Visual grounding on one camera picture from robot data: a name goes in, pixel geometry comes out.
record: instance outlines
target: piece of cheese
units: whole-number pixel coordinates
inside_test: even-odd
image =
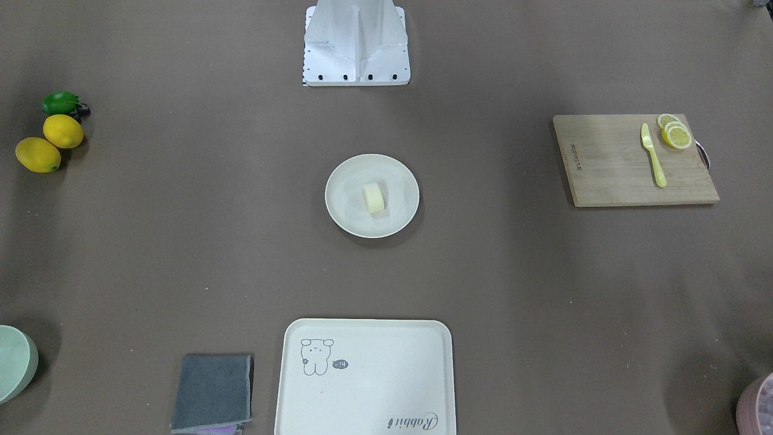
[[[384,197],[378,183],[368,183],[363,186],[363,198],[368,207],[368,213],[374,214],[384,209]]]

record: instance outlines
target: towel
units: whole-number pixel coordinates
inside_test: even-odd
[[[232,435],[250,418],[250,355],[186,355],[172,433]]]

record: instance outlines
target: white metal bracket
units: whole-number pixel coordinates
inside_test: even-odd
[[[410,80],[405,11],[392,0],[318,0],[306,10],[303,84],[391,86]]]

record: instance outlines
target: mint green bowl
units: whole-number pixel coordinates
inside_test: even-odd
[[[0,403],[8,402],[29,384],[38,368],[38,348],[18,329],[0,325]]]

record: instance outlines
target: knife handle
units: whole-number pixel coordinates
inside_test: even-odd
[[[663,168],[660,167],[660,160],[658,160],[655,150],[650,151],[649,156],[652,157],[652,172],[655,174],[655,183],[660,187],[665,187],[666,175],[663,173]]]

